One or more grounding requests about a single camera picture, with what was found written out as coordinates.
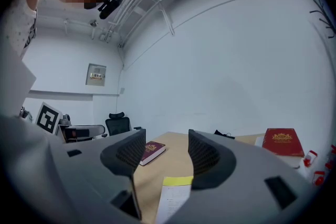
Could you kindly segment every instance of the table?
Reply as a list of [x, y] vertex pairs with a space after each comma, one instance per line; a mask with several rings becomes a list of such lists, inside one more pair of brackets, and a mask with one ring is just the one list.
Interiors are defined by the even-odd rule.
[[[237, 136], [236, 140], [254, 145], [257, 137], [263, 135], [265, 134]], [[139, 165], [134, 173], [136, 196], [142, 212], [142, 222], [145, 224], [155, 223], [163, 178], [193, 175], [187, 134], [165, 133], [154, 141], [165, 144], [165, 152], [147, 165]]]

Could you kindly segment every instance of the white wall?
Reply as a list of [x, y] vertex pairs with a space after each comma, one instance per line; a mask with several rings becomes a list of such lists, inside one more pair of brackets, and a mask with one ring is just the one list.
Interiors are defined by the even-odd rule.
[[91, 95], [31, 92], [23, 106], [32, 114], [34, 123], [43, 102], [46, 102], [63, 114], [69, 114], [73, 125], [94, 124]]
[[107, 130], [105, 120], [109, 118], [109, 114], [115, 114], [117, 97], [108, 95], [94, 95], [93, 96], [93, 122], [94, 124], [101, 124]]
[[322, 152], [334, 134], [336, 54], [314, 9], [312, 0], [171, 0], [175, 36], [153, 12], [125, 47], [118, 110], [147, 140], [293, 127], [305, 152]]
[[[84, 35], [38, 28], [23, 62], [36, 76], [32, 90], [67, 93], [116, 94], [122, 62], [117, 47]], [[88, 86], [90, 63], [107, 66], [104, 87]]]
[[[36, 76], [24, 103], [34, 120], [42, 102], [69, 114], [73, 125], [105, 126], [109, 113], [115, 112], [122, 69], [115, 45], [39, 27], [23, 62]], [[104, 87], [85, 85], [90, 63], [107, 66]]]

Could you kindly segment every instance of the red book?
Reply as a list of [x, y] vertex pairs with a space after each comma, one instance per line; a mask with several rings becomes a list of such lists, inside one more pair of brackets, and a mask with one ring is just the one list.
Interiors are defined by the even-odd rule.
[[293, 168], [299, 168], [305, 156], [294, 129], [267, 129], [263, 148], [272, 151]]
[[142, 165], [142, 166], [146, 165], [151, 160], [158, 157], [165, 150], [166, 150], [166, 145], [158, 143], [158, 142], [154, 142], [154, 141], [149, 141], [146, 144], [145, 153], [142, 156], [142, 159], [140, 161], [140, 165]]

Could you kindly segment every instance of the paper document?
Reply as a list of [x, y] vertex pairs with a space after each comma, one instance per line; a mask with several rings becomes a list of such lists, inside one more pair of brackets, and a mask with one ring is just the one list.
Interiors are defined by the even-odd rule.
[[188, 200], [193, 176], [165, 177], [155, 224], [165, 223]]
[[264, 135], [260, 136], [260, 137], [257, 137], [256, 143], [254, 145], [262, 147], [262, 143], [264, 142], [264, 137], [265, 137]]
[[0, 114], [18, 116], [36, 78], [7, 42], [0, 44], [0, 68]]

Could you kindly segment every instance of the office chair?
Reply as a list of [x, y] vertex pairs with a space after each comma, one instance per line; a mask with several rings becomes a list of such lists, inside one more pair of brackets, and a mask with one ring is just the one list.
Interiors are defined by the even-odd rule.
[[[105, 124], [110, 136], [129, 132], [131, 130], [131, 123], [125, 113], [109, 114], [109, 119], [105, 120]], [[141, 130], [141, 127], [135, 127], [135, 130]]]

